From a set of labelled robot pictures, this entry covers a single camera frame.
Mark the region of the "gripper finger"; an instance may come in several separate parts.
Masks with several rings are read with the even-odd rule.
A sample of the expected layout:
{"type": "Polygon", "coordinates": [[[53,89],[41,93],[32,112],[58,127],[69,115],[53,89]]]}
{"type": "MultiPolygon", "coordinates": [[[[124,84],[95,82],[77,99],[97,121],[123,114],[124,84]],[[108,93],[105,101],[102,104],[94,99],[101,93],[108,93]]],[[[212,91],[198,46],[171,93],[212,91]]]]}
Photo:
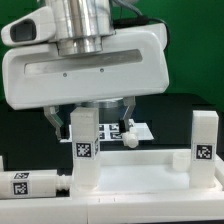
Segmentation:
{"type": "Polygon", "coordinates": [[[131,118],[131,115],[136,106],[135,97],[124,97],[123,104],[126,107],[126,111],[124,112],[124,115],[119,119],[119,131],[121,133],[129,131],[129,119],[131,118]]]}
{"type": "Polygon", "coordinates": [[[58,115],[60,109],[58,106],[45,106],[44,116],[55,128],[55,134],[58,140],[66,139],[70,137],[69,125],[63,121],[58,115]]]}

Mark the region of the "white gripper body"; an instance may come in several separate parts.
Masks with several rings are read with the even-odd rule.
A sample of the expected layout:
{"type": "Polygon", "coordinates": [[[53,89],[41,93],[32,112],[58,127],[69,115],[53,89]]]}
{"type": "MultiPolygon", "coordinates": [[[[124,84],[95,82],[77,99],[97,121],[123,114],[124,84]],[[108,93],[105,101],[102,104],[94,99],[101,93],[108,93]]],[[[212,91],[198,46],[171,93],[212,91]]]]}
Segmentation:
{"type": "Polygon", "coordinates": [[[55,44],[17,47],[2,61],[15,110],[163,93],[169,86],[164,24],[118,29],[96,54],[61,57],[55,44]]]}

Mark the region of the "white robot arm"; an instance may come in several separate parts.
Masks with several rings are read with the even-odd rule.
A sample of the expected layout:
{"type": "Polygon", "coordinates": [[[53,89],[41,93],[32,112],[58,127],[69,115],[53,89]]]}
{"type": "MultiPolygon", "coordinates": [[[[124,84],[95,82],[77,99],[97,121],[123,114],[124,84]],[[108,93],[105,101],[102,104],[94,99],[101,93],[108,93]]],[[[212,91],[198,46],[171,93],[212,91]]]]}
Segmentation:
{"type": "Polygon", "coordinates": [[[63,139],[68,129],[57,115],[61,105],[120,98],[132,108],[135,97],[164,92],[167,25],[142,13],[115,19],[115,5],[135,8],[130,0],[43,0],[42,7],[5,25],[7,103],[15,110],[43,109],[63,139]]]}

